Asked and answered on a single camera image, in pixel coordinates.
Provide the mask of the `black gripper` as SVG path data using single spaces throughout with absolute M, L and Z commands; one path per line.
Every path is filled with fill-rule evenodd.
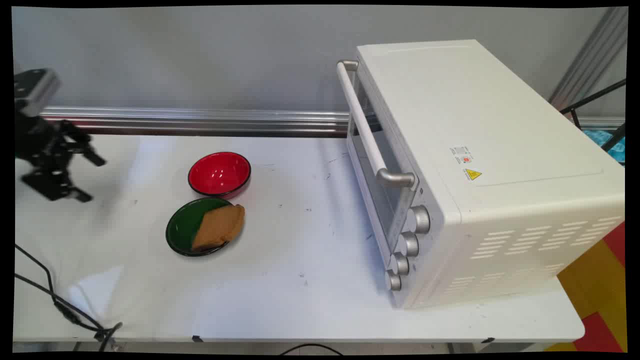
M 76 187 L 67 171 L 69 156 L 57 154 L 57 146 L 80 154 L 96 167 L 106 160 L 94 150 L 92 137 L 69 120 L 51 123 L 41 116 L 14 115 L 14 157 L 30 164 L 30 173 L 21 182 L 50 201 L 75 199 L 88 203 L 93 196 Z

